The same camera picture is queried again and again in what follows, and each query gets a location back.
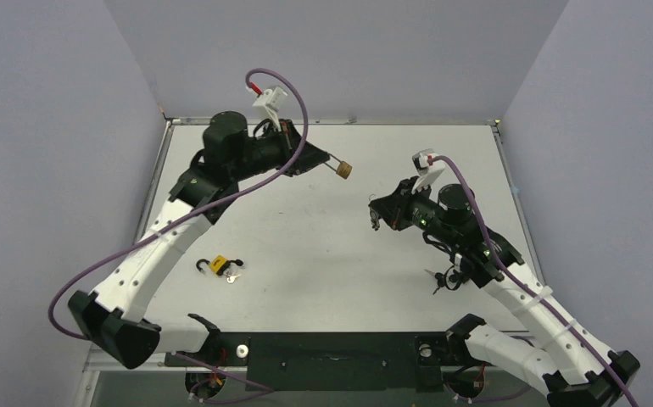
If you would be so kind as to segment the black key bunch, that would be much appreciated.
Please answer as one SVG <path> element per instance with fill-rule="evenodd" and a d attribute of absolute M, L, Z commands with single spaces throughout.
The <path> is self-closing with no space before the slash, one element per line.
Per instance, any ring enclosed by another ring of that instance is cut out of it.
<path fill-rule="evenodd" d="M 370 216 L 370 222 L 371 222 L 371 228 L 374 231 L 378 231 L 380 228 L 380 220 L 381 216 L 377 212 L 377 210 L 371 205 L 368 205 L 369 208 L 369 216 Z"/>

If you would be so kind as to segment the brass padlock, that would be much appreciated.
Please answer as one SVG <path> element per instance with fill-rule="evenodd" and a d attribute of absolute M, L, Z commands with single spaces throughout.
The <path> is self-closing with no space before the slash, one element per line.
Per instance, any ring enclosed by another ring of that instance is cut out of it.
<path fill-rule="evenodd" d="M 335 155 L 328 153 L 329 159 L 325 165 L 332 170 L 337 176 L 347 180 L 351 175 L 353 166 L 344 160 L 337 158 Z"/>

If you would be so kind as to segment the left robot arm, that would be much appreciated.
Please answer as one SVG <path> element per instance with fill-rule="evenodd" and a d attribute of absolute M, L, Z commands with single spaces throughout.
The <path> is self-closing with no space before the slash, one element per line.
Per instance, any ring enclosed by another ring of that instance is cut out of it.
<path fill-rule="evenodd" d="M 202 134 L 203 148 L 170 189 L 138 248 L 90 292 L 73 293 L 70 313 L 82 335 L 127 369 L 158 352 L 187 352 L 200 365 L 219 356 L 218 328 L 189 313 L 175 322 L 150 322 L 148 305 L 186 251 L 224 214 L 239 184 L 267 171 L 293 177 L 325 164 L 331 154 L 305 141 L 291 120 L 262 120 L 249 131 L 246 118 L 227 111 Z"/>

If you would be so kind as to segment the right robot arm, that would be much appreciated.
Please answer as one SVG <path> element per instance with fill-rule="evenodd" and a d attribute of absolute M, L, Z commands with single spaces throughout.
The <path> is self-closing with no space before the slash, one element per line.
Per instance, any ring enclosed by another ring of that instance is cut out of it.
<path fill-rule="evenodd" d="M 497 300 L 533 337 L 534 346 L 468 314 L 448 328 L 447 355 L 464 365 L 499 367 L 543 394 L 551 406 L 612 406 L 628 395 L 640 368 L 628 351 L 615 351 L 558 304 L 521 254 L 483 223 L 473 195 L 460 184 L 431 188 L 402 180 L 391 194 L 368 203 L 374 230 L 421 230 L 426 244 L 449 256 L 450 267 L 433 277 L 439 288 L 470 282 Z"/>

